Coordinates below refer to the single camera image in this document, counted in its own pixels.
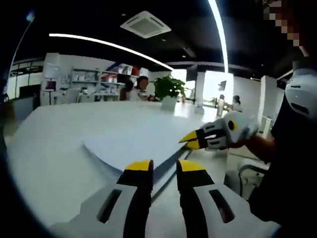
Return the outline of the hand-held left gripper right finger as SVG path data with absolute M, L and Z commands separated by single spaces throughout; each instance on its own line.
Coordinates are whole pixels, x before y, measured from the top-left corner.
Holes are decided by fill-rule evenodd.
M 193 161 L 176 163 L 180 206 L 189 238 L 277 238 L 281 226 L 264 222 L 249 203 Z

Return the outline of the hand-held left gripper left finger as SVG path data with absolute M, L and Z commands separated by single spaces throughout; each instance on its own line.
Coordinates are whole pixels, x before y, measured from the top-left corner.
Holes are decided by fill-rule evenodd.
M 68 222 L 55 223 L 56 238 L 143 238 L 154 183 L 152 160 L 128 165 L 116 183 L 86 199 Z

